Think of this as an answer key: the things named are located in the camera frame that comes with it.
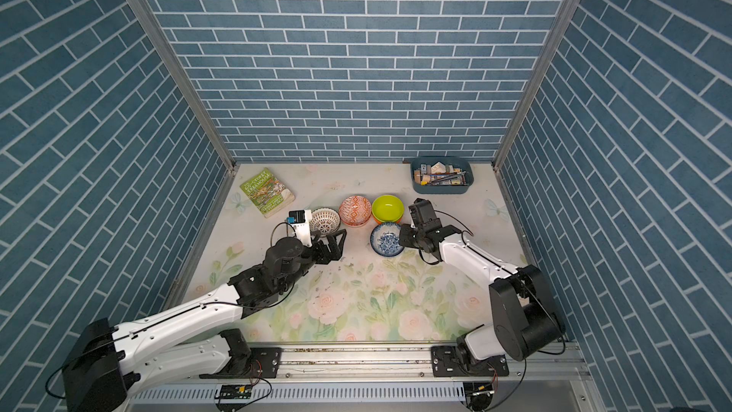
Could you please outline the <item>plain orange bowl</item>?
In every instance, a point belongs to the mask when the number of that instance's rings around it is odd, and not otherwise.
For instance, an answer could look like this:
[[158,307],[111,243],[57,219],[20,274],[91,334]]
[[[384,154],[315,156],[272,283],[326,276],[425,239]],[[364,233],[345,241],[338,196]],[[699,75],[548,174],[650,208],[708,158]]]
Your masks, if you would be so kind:
[[377,224],[383,224],[383,223],[400,223],[400,221],[401,221],[401,217],[399,217],[398,219],[394,219],[393,217],[392,217],[392,219],[379,219],[375,215],[372,215],[372,219]]

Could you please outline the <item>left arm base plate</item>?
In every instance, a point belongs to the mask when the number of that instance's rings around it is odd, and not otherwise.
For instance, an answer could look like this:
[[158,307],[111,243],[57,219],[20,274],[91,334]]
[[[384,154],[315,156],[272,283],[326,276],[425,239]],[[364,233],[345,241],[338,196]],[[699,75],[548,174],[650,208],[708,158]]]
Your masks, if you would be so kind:
[[276,379],[282,356],[281,347],[256,347],[248,358],[230,360],[215,374],[201,374],[200,379]]

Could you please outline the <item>blue floral bowl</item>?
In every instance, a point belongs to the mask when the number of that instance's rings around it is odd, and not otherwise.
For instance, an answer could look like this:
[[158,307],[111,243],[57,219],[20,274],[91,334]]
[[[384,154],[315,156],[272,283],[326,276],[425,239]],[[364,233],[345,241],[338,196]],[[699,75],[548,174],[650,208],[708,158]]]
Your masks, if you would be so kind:
[[404,246],[400,244],[400,225],[392,222],[377,225],[371,233],[370,244],[381,257],[398,256],[404,250]]

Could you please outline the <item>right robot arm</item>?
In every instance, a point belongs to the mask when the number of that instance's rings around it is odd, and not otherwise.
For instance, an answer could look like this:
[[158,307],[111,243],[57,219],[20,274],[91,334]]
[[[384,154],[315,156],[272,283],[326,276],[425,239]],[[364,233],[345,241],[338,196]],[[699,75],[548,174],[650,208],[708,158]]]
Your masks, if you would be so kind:
[[400,245],[434,257],[434,265],[461,270],[488,294],[490,322],[457,339],[463,369],[505,355],[522,362],[563,338],[565,326],[538,267],[517,266],[478,248],[466,230],[442,224],[429,200],[417,198],[409,212],[412,222],[400,226]]

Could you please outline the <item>lime green bowl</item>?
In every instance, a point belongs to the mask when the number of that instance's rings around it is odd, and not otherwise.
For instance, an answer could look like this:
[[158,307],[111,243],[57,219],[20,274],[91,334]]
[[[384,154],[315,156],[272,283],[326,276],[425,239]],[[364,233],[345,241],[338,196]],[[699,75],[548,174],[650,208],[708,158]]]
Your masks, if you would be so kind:
[[382,195],[372,203],[372,215],[379,219],[398,219],[404,215],[404,204],[393,195]]

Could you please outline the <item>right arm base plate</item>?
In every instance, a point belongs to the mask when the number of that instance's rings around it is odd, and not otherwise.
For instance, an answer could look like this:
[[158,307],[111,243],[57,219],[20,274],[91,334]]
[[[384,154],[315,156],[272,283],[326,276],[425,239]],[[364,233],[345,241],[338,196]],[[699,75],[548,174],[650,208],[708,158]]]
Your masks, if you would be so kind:
[[509,375],[509,368],[503,355],[476,360],[466,349],[455,345],[433,345],[430,353],[431,367],[436,378]]

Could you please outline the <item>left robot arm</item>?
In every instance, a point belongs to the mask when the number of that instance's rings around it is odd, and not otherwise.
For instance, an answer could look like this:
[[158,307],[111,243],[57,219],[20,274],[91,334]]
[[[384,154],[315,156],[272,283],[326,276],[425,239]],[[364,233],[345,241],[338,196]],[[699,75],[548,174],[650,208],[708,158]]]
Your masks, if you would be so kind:
[[198,299],[133,322],[89,323],[60,368],[68,410],[114,411],[172,381],[253,374],[251,349],[231,323],[279,305],[313,266],[339,261],[346,238],[344,230],[310,245],[281,238],[262,263]]

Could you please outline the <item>red geometric pattern bowl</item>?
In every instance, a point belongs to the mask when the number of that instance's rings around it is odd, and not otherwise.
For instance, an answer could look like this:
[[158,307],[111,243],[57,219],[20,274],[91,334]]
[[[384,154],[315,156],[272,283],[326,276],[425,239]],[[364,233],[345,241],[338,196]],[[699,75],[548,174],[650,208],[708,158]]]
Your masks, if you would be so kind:
[[339,217],[346,226],[362,227],[372,217],[371,201],[365,196],[349,196],[339,206]]

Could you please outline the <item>dark red lattice bowl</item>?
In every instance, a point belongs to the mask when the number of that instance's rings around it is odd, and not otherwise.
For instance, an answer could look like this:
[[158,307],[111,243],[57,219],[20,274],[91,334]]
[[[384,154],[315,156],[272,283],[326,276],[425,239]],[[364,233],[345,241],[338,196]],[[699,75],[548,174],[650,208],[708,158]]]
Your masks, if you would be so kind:
[[340,224],[339,213],[334,209],[323,207],[312,211],[310,228],[312,232],[318,232],[320,236],[334,234],[339,230]]

